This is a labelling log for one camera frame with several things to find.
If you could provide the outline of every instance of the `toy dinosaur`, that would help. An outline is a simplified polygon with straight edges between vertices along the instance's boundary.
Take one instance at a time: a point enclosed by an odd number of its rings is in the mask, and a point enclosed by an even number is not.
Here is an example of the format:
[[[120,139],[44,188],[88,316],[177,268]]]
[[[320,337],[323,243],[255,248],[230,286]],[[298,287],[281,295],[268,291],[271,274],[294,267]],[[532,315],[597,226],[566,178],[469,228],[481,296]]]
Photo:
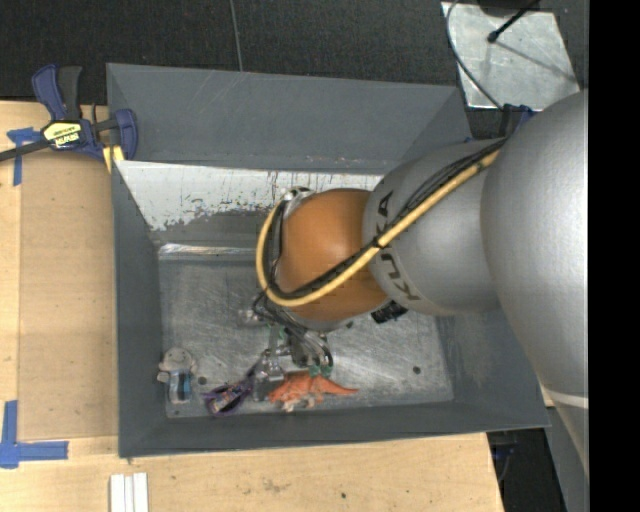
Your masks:
[[[282,402],[282,408],[293,411],[293,408],[300,402],[306,401],[307,407],[313,407],[316,403],[321,403],[323,394],[351,395],[357,389],[344,388],[322,375],[312,377],[308,371],[288,373],[284,382],[269,393],[269,401]]]

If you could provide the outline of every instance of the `wooden table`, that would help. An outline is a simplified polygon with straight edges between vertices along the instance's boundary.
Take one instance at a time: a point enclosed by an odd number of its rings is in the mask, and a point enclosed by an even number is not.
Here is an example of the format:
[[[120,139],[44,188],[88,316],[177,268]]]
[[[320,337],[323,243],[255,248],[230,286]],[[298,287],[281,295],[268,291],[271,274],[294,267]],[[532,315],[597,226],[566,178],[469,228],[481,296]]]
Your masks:
[[[0,150],[9,129],[47,121],[37,103],[0,102]],[[0,510],[105,511],[109,476],[137,472],[153,512],[503,510],[484,434],[120,459],[106,168],[44,150],[12,181],[3,162],[0,405],[19,399],[20,440],[70,444],[68,460],[0,469]]]

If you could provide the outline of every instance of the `gray bin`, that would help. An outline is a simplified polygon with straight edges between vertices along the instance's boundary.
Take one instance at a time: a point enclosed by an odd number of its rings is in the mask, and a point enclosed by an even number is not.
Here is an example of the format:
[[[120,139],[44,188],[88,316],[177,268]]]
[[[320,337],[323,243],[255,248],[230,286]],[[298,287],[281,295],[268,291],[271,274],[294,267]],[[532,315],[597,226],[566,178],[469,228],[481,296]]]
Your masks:
[[[402,162],[464,142],[455,88],[123,65],[108,67],[108,86],[110,109],[131,108],[140,131],[136,161],[112,174],[121,456],[548,425],[500,309],[357,319],[329,339],[336,380],[361,392],[321,407],[248,403],[213,419],[199,398],[266,347],[232,313],[257,291],[252,250],[280,189],[371,189]],[[175,344],[207,380],[180,407],[155,379]]]

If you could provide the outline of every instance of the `yellow clamp label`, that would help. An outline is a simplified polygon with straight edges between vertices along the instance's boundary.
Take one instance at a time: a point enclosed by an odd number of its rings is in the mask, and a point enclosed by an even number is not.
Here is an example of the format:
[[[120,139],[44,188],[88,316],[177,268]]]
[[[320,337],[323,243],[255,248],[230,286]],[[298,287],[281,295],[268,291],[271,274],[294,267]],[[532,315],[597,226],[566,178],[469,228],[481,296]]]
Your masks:
[[[80,139],[82,126],[79,123],[53,123],[42,132],[43,137],[57,148]]]

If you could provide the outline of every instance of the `black floor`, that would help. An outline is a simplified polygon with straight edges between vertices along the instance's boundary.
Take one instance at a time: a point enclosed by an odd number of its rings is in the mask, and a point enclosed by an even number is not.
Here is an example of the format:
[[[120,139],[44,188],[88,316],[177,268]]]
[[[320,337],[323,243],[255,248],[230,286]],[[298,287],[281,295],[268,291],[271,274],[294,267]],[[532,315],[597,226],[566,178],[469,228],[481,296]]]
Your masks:
[[[107,62],[458,84],[435,0],[3,0],[1,5],[4,99],[32,100],[31,75],[52,62],[83,66],[79,99],[97,104],[107,101]],[[542,0],[540,8],[556,15],[578,83],[587,87],[588,0]],[[498,133],[498,112],[467,114],[475,137]],[[542,430],[489,438],[500,445],[496,466],[507,512],[565,510]]]

